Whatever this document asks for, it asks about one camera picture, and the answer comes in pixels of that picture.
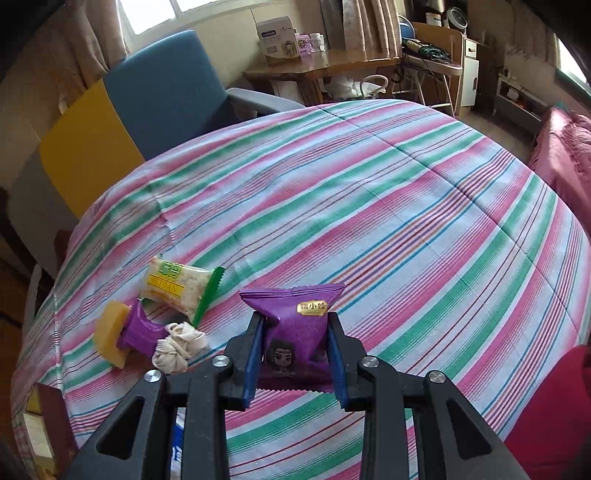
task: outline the pink blanket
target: pink blanket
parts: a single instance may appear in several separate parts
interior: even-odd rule
[[[573,211],[591,238],[591,120],[552,108],[529,167]]]

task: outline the metal screw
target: metal screw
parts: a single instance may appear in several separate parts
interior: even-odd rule
[[[154,383],[162,378],[162,372],[160,370],[148,370],[144,373],[144,380],[146,382]]]
[[[228,363],[230,363],[230,358],[226,355],[216,355],[213,357],[212,363],[214,367],[225,367]]]
[[[429,380],[431,380],[433,383],[443,383],[445,382],[445,379],[445,373],[440,372],[439,370],[433,370],[429,372]]]
[[[378,364],[379,360],[374,356],[368,355],[361,359],[361,365],[363,365],[365,368],[376,368]]]

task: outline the yellow chair panel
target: yellow chair panel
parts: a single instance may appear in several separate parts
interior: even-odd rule
[[[144,162],[102,80],[66,111],[41,140],[39,152],[51,182],[78,218]]]

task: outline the blue gripper pad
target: blue gripper pad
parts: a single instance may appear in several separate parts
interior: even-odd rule
[[[248,356],[246,370],[244,372],[244,393],[242,395],[242,404],[246,410],[251,406],[251,401],[255,397],[258,374],[261,369],[262,358],[262,324],[256,329],[255,338],[252,342],[252,350]]]
[[[329,358],[330,374],[335,388],[335,397],[339,401],[340,407],[345,410],[349,404],[345,367],[343,366],[343,357],[340,354],[339,345],[336,342],[335,332],[330,325],[328,328],[326,351]]]

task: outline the white cabinet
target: white cabinet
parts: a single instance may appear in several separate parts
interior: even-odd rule
[[[464,73],[462,85],[461,106],[473,106],[476,101],[476,87],[478,86],[478,60],[464,58]]]
[[[466,39],[466,57],[470,57],[471,59],[476,58],[476,48],[478,47],[478,43],[474,40],[470,40],[469,38]]]

